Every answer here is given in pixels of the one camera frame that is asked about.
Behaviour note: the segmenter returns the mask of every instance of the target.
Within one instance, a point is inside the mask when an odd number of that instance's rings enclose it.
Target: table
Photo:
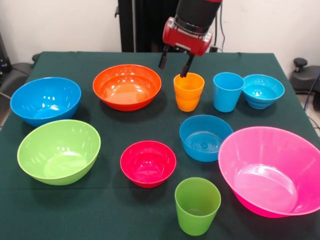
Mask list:
[[[0,132],[0,239],[23,240],[180,240],[193,239],[182,232],[176,217],[174,191],[180,181],[203,177],[220,190],[221,207],[208,232],[198,239],[315,240],[320,239],[320,212],[269,219],[248,211],[224,181],[217,162],[198,162],[186,155],[179,127],[186,118],[209,114],[226,120],[234,131],[249,126],[273,126],[294,132],[320,147],[319,138],[273,54],[208,53],[196,58],[190,71],[206,80],[194,112],[181,112],[175,102],[173,78],[187,60],[170,53],[164,70],[159,53],[44,52],[28,81],[65,77],[76,81],[82,98],[74,118],[94,126],[101,150],[91,171],[78,182],[51,186],[25,174],[17,163],[17,149],[34,128],[10,114]],[[157,71],[162,89],[150,105],[135,112],[107,107],[94,94],[92,82],[102,70],[118,64],[140,64]],[[243,96],[231,113],[213,108],[213,76],[233,72],[241,76],[266,74],[280,80],[284,96],[272,106],[257,110]],[[120,156],[134,142],[160,141],[176,154],[177,167],[162,185],[144,189],[121,172]]]

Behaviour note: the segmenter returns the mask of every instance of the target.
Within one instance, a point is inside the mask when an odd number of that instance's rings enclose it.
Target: pink bowl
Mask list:
[[[161,142],[140,141],[122,154],[120,167],[124,175],[142,188],[155,188],[174,172],[177,160],[174,152]]]
[[[320,209],[320,151],[294,133],[241,129],[222,143],[218,163],[238,200],[258,215],[282,218]]]

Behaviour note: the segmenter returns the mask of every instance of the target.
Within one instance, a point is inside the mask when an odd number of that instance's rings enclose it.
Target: light blue bowl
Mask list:
[[[222,142],[233,132],[227,122],[211,115],[189,117],[179,131],[185,152],[200,162],[218,160]]]
[[[247,103],[255,109],[265,109],[285,93],[285,87],[277,79],[254,74],[244,78],[243,93]]]
[[[63,77],[46,77],[21,86],[12,95],[12,111],[26,123],[38,127],[71,119],[81,98],[78,84]]]

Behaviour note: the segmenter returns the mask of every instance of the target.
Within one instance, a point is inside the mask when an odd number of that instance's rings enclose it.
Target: plastic bowl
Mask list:
[[[100,136],[89,124],[59,120],[42,125],[21,142],[17,159],[21,169],[50,185],[68,185],[93,166],[100,150]]]
[[[185,152],[200,162],[218,160],[222,142],[232,133],[227,122],[211,115],[189,117],[180,126],[180,138]]]
[[[122,154],[120,167],[124,175],[142,188],[155,188],[174,172],[177,160],[174,152],[161,142],[140,141]]]
[[[81,99],[78,84],[63,77],[46,77],[21,86],[11,97],[10,107],[26,123],[40,125],[71,119]]]
[[[265,109],[285,93],[280,81],[261,74],[246,76],[242,90],[247,103],[255,109]]]
[[[161,89],[161,78],[145,66],[124,64],[100,72],[92,87],[109,107],[130,112],[145,107],[156,97]]]
[[[241,129],[223,142],[218,163],[238,200],[258,215],[281,218],[320,209],[320,151],[294,133]]]

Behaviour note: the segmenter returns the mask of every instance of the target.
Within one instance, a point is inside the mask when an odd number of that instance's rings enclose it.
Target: red bowl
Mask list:
[[[161,78],[145,66],[117,65],[100,72],[92,88],[109,107],[130,112],[145,107],[156,97],[161,89]]]
[[[140,141],[122,154],[120,167],[124,175],[142,188],[155,188],[174,172],[177,160],[174,152],[161,142]]]

